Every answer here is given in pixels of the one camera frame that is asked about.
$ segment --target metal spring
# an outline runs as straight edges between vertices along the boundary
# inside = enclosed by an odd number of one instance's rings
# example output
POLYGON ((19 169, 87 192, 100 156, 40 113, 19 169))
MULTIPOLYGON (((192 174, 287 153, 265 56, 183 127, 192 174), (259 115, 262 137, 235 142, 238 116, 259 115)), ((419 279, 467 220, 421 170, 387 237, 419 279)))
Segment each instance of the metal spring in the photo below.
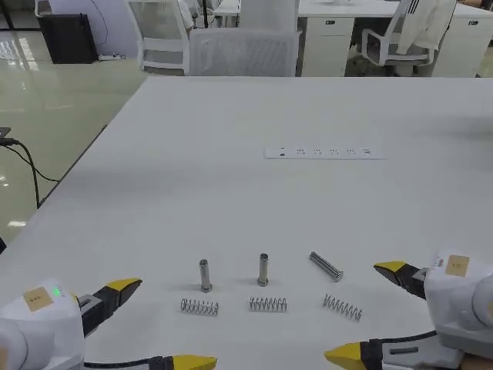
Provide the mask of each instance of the metal spring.
POLYGON ((181 310, 197 315, 217 316, 219 303, 182 299, 181 310))
POLYGON ((328 307, 332 311, 344 315, 347 318, 352 318, 355 321, 359 321, 363 315, 363 310, 329 294, 325 295, 324 307, 328 307))
POLYGON ((250 310, 266 312, 286 312, 286 298, 251 297, 250 310))

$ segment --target white chair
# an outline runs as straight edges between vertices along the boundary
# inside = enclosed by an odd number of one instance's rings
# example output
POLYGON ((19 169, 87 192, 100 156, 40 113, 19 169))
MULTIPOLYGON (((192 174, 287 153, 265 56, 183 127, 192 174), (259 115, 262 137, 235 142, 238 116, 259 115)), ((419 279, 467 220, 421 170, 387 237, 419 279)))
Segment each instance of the white chair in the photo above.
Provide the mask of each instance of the white chair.
POLYGON ((177 0, 126 0, 139 36, 137 59, 144 67, 189 68, 189 40, 177 0))
POLYGON ((363 30, 361 54, 365 59, 376 66, 425 66, 433 62, 434 50, 416 45, 412 45, 405 55, 397 54, 404 18, 408 12, 412 12, 412 8, 419 1, 427 0, 401 0, 384 35, 378 35, 371 29, 363 30), (377 41, 377 44, 369 43, 370 36, 377 41))
POLYGON ((295 76, 296 32, 195 29, 190 34, 191 76, 295 76))
POLYGON ((51 14, 52 7, 49 0, 35 0, 34 15, 36 18, 42 17, 44 14, 51 14))

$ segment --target metal pin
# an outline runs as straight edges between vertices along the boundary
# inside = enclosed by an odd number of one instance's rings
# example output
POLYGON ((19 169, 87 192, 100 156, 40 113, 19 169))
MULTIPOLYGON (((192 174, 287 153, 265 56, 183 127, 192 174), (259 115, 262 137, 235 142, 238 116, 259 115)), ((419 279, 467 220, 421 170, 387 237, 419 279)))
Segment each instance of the metal pin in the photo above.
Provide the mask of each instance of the metal pin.
POLYGON ((200 285, 200 289, 202 289, 204 293, 208 293, 213 288, 213 285, 210 283, 210 278, 209 278, 209 263, 207 262, 207 260, 200 260, 199 267, 200 267, 200 278, 202 279, 202 284, 200 285))
POLYGON ((317 264, 319 267, 321 267, 322 270, 327 272, 330 275, 330 277, 334 279, 336 283, 343 278, 344 276, 343 271, 339 271, 338 269, 336 269, 335 266, 329 264, 327 261, 325 261, 321 256, 319 256, 315 252, 310 253, 310 259, 313 262, 315 262, 315 264, 317 264))
POLYGON ((269 283, 269 279, 267 279, 267 268, 269 265, 269 256, 265 253, 260 255, 260 273, 259 278, 257 279, 257 283, 261 287, 265 287, 269 283))

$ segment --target white desk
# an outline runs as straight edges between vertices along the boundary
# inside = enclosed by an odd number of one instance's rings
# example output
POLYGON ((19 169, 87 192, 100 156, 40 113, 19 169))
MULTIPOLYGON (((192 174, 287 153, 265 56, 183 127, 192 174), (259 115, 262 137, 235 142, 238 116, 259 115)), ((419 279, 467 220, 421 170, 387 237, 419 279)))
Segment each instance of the white desk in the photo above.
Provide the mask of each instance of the white desk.
POLYGON ((87 361, 197 353, 221 370, 334 369, 329 348, 430 330, 426 304, 372 264, 425 266, 441 247, 493 262, 491 91, 490 79, 149 78, 0 257, 0 304, 50 276, 77 294, 141 277, 87 361), (221 114, 204 116, 211 106, 221 114), (301 144, 388 159, 263 158, 301 144), (322 308, 327 292, 360 305, 361 322, 322 308), (286 297, 289 312, 250 313, 251 295, 286 297), (184 297, 218 301, 219 316, 180 313, 184 297))
MULTIPOLYGON (((216 15, 238 14, 239 0, 223 0, 216 15)), ((350 5, 301 0, 300 17, 307 17, 303 76, 344 76, 355 18, 390 18, 397 2, 353 0, 350 5)), ((422 76, 474 77, 493 35, 493 13, 457 4, 441 51, 422 76)))

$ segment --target tiled floor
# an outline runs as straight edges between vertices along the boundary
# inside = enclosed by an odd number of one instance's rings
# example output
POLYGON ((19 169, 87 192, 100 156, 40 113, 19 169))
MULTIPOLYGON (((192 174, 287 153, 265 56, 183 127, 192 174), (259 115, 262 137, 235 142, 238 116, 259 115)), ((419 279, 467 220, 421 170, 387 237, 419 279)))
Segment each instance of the tiled floor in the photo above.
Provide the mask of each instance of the tiled floor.
MULTIPOLYGON (((17 29, 37 29, 39 28, 38 19, 33 11, 10 11, 12 23, 17 29)), ((7 29, 5 16, 0 14, 0 29, 7 29)))
MULTIPOLYGON (((480 74, 493 76, 493 49, 480 74)), ((60 178, 145 76, 134 60, 55 66, 40 32, 0 32, 0 126, 12 128, 45 175, 60 178)), ((52 186, 40 180, 42 198, 52 186)), ((0 237, 11 241, 34 211, 29 166, 0 148, 0 237)))

